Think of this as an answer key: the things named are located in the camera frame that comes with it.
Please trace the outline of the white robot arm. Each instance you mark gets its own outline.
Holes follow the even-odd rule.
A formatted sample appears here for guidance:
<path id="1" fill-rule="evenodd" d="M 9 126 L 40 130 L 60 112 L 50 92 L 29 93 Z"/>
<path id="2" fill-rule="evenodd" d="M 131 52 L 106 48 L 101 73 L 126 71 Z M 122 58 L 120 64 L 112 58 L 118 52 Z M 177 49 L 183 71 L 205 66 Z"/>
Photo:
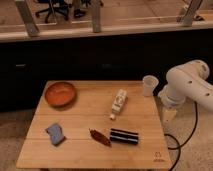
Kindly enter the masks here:
<path id="1" fill-rule="evenodd" d="M 168 70 L 167 84 L 158 93 L 163 104 L 163 124 L 176 116 L 187 98 L 213 112 L 213 85 L 206 81 L 209 74 L 209 66 L 202 60 L 192 60 Z"/>

